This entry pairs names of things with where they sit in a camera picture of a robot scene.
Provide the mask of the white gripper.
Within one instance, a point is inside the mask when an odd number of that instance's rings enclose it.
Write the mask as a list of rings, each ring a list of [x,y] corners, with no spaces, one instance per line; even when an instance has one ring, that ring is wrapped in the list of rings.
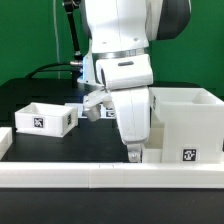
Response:
[[[127,146],[128,159],[140,161],[140,145],[150,133],[149,88],[147,86],[93,91],[83,98],[83,112],[94,122],[100,115],[99,104],[114,110],[122,142]]]

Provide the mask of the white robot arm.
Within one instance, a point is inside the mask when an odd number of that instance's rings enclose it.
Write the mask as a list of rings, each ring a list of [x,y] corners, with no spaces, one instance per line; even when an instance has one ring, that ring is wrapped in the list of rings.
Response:
[[[98,89],[83,98],[83,112],[100,118],[100,105],[115,112],[121,140],[131,162],[142,160],[150,133],[148,53],[153,40],[177,37],[187,26],[190,0],[84,0],[92,66]]]

